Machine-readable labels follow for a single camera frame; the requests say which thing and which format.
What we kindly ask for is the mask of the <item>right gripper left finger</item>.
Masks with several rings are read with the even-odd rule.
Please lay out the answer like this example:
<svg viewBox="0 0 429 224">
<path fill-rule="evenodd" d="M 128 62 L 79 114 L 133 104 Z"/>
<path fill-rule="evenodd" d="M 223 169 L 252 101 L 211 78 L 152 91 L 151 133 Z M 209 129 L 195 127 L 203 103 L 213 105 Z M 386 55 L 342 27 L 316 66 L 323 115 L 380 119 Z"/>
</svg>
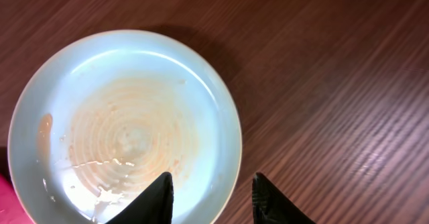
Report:
<svg viewBox="0 0 429 224">
<path fill-rule="evenodd" d="M 172 175 L 163 172 L 106 224 L 171 224 L 173 203 Z"/>
</svg>

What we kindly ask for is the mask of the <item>white plate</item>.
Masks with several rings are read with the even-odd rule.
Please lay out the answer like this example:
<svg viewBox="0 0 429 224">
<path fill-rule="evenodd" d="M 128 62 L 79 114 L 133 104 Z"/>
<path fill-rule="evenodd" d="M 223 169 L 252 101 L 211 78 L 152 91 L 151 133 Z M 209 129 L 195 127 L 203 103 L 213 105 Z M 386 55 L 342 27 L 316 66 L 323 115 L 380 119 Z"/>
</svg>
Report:
<svg viewBox="0 0 429 224">
<path fill-rule="evenodd" d="M 141 30 L 55 53 L 22 91 L 8 135 L 15 193 L 35 223 L 107 223 L 160 174 L 174 223 L 214 223 L 238 179 L 239 115 L 213 67 Z"/>
</svg>

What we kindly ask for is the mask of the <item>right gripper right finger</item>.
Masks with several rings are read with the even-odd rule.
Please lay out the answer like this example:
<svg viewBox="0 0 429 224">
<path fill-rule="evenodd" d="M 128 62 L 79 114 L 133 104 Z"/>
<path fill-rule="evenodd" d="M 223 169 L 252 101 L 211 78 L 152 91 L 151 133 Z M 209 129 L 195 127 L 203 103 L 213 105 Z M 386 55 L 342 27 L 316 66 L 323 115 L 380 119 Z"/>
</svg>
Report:
<svg viewBox="0 0 429 224">
<path fill-rule="evenodd" d="M 260 172 L 253 177 L 251 199 L 254 224 L 315 224 Z"/>
</svg>

